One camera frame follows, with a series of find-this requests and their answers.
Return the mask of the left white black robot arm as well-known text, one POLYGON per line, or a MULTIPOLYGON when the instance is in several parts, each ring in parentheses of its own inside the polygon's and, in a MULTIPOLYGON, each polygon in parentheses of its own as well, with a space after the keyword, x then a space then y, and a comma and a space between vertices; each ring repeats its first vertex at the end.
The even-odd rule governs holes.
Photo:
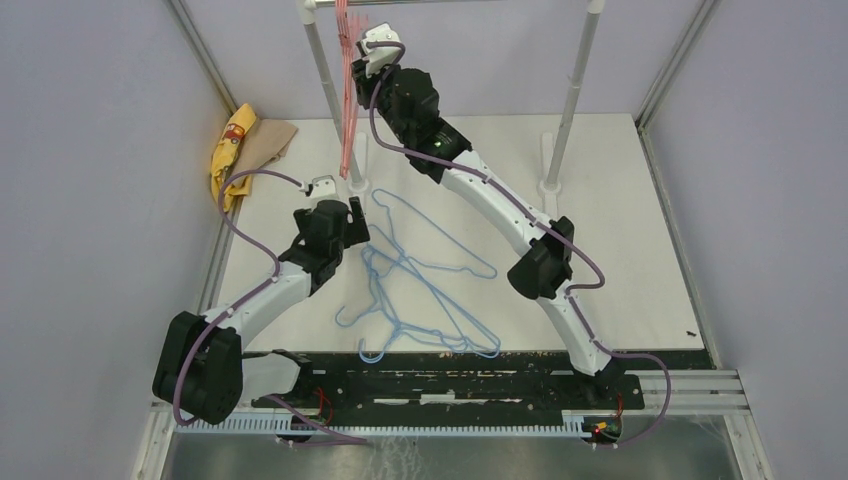
POLYGON ((278 272, 239 300, 171 320, 152 382, 156 398, 212 425, 266 395, 278 394, 293 407, 312 399, 315 382, 300 371, 305 364, 295 355, 248 356, 245 349, 282 313, 314 295, 335 275, 345 249, 369 241, 370 234, 357 196, 320 200, 295 211, 294 219, 298 234, 279 256, 278 272))

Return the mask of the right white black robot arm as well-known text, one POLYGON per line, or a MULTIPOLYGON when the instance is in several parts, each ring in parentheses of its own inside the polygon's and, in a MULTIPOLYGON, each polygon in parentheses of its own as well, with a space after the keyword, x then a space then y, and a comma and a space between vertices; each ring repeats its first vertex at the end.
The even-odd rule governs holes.
POLYGON ((501 181, 471 142, 441 117, 428 73, 394 65, 372 70, 359 59, 352 63, 351 78, 369 119, 382 118, 398 140, 394 152, 466 201, 513 248, 518 260, 507 273, 511 287, 536 302, 554 326, 579 378, 580 400, 591 408, 606 406, 617 396, 624 369, 597 346, 589 322, 576 311, 573 222, 536 210, 501 181))

